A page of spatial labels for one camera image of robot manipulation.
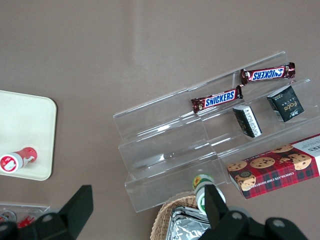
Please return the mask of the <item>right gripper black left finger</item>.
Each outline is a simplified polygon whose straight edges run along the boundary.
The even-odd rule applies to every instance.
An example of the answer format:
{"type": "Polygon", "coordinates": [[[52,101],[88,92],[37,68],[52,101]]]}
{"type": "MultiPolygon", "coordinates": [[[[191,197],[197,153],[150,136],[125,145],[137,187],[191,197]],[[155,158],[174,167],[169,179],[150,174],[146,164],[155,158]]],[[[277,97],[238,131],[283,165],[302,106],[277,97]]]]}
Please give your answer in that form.
{"type": "Polygon", "coordinates": [[[59,216],[71,238],[77,238],[94,210],[91,185],[82,185],[61,208],[59,216]]]}

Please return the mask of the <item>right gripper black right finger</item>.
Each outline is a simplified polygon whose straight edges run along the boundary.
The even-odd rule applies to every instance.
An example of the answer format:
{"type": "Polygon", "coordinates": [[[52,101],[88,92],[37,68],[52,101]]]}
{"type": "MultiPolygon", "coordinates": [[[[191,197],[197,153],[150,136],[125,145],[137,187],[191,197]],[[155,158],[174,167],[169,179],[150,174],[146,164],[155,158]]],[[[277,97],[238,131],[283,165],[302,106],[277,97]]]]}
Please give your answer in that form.
{"type": "Polygon", "coordinates": [[[204,186],[204,205],[210,227],[214,229],[228,212],[228,207],[213,184],[204,186]]]}

